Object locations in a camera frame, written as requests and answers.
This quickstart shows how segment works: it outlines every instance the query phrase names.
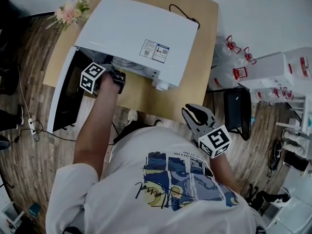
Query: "microwave door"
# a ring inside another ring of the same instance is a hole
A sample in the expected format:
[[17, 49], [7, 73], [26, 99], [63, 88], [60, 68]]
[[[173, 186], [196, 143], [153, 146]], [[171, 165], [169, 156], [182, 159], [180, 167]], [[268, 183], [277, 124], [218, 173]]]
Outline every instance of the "microwave door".
[[52, 133], [76, 123], [84, 90], [80, 88], [81, 72], [92, 63], [77, 47], [71, 47], [54, 91], [47, 131]]

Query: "electrical outlet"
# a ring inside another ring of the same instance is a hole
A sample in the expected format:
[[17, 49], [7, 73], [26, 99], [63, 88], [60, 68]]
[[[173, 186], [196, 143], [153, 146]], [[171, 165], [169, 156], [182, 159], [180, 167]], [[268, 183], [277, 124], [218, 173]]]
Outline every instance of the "electrical outlet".
[[29, 128], [31, 129], [31, 134], [34, 135], [36, 133], [36, 130], [35, 130], [35, 125], [33, 123], [33, 119], [28, 119], [28, 125], [29, 125]]

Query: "wooden table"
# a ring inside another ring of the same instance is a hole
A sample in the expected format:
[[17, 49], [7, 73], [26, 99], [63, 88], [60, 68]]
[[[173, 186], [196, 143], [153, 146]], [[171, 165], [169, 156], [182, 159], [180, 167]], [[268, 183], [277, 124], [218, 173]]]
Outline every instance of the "wooden table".
[[[101, 0], [90, 0], [91, 12]], [[152, 81], [126, 72], [126, 86], [118, 98], [118, 106], [132, 108], [159, 117], [184, 122], [181, 108], [186, 103], [202, 105], [208, 84], [215, 46], [218, 4], [211, 0], [136, 0], [169, 10], [171, 3], [189, 17], [200, 22], [191, 54], [178, 88], [158, 91]], [[182, 15], [176, 8], [172, 11]], [[50, 58], [43, 84], [56, 87], [59, 74], [70, 47], [75, 45], [82, 27], [72, 25], [62, 32]]]

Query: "graphic print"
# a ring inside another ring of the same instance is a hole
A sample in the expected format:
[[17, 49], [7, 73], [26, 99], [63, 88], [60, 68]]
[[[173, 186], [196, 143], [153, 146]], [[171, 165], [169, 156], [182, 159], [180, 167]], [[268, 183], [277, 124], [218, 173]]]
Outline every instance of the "graphic print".
[[238, 198], [236, 197], [234, 192], [232, 192], [228, 187], [222, 184], [218, 183], [218, 185], [221, 188], [221, 191], [224, 193], [226, 206], [232, 207], [239, 204]]
[[226, 207], [239, 204], [235, 193], [218, 184], [210, 169], [196, 155], [175, 154], [184, 158], [166, 157], [160, 152], [148, 154], [143, 169], [144, 182], [136, 184], [139, 187], [136, 199], [143, 196], [149, 206], [173, 211], [198, 200], [216, 201]]
[[199, 163], [198, 160], [191, 158], [191, 173], [193, 174], [204, 174], [203, 173], [203, 165]]
[[191, 174], [171, 172], [171, 196], [174, 211], [196, 201], [191, 188]]
[[160, 152], [149, 153], [147, 157], [147, 164], [144, 169], [148, 170], [166, 170], [166, 154]]
[[168, 171], [186, 172], [185, 160], [180, 158], [169, 157], [168, 158]]

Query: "shoe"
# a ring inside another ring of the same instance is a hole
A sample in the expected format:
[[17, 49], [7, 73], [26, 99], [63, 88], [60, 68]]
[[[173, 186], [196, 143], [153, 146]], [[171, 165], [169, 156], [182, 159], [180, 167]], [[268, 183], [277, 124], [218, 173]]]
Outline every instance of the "shoe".
[[160, 120], [160, 119], [157, 119], [154, 123], [154, 126], [155, 127], [163, 127], [164, 126], [164, 123]]
[[24, 109], [22, 105], [18, 105], [18, 112], [16, 114], [16, 117], [18, 125], [24, 124]]
[[128, 113], [128, 125], [132, 122], [132, 121], [137, 121], [137, 110], [134, 109], [130, 109], [129, 113]]

